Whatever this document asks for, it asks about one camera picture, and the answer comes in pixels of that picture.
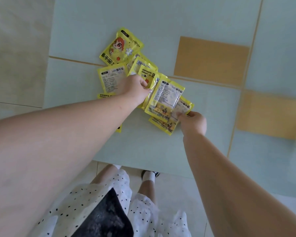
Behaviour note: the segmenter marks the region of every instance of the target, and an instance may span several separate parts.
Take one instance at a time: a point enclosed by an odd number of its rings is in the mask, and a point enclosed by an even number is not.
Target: yellow plastic bag
[[[146,68],[156,70],[147,60],[143,59],[141,56],[136,57],[133,66],[130,68],[128,75],[138,74],[141,66],[145,66]]]
[[[168,122],[184,89],[185,87],[173,80],[161,76],[145,112],[159,120]]]
[[[102,52],[100,59],[108,66],[128,63],[143,47],[144,44],[134,34],[122,27],[116,33],[116,39]]]
[[[131,67],[133,66],[134,62],[135,62],[135,59],[140,56],[141,58],[143,58],[145,61],[147,61],[148,63],[150,63],[150,65],[153,67],[154,70],[158,71],[158,67],[153,63],[151,62],[151,60],[149,60],[144,54],[142,54],[140,51],[132,58],[132,60],[127,63],[127,69],[128,69],[128,72],[130,71]]]
[[[140,75],[147,82],[147,88],[152,90],[152,92],[146,97],[146,99],[141,105],[141,108],[145,110],[160,77],[161,76],[163,76],[164,78],[168,78],[168,77],[158,71],[151,70],[150,68],[147,68],[145,66],[140,67],[138,71],[138,75]]]
[[[184,115],[187,115],[194,107],[194,104],[189,100],[185,99],[183,96],[180,97],[179,101],[175,105],[172,115],[168,122],[158,120],[157,118],[151,116],[149,121],[153,123],[160,130],[164,131],[168,135],[172,135],[174,129],[179,123],[177,113],[180,112]]]
[[[98,69],[99,78],[105,93],[114,93],[120,81],[127,77],[126,63]]]
[[[101,99],[101,98],[107,98],[107,97],[110,97],[110,96],[113,96],[114,94],[98,94],[98,99]],[[122,125],[120,125],[117,130],[115,132],[118,132],[118,133],[121,133],[122,132]]]

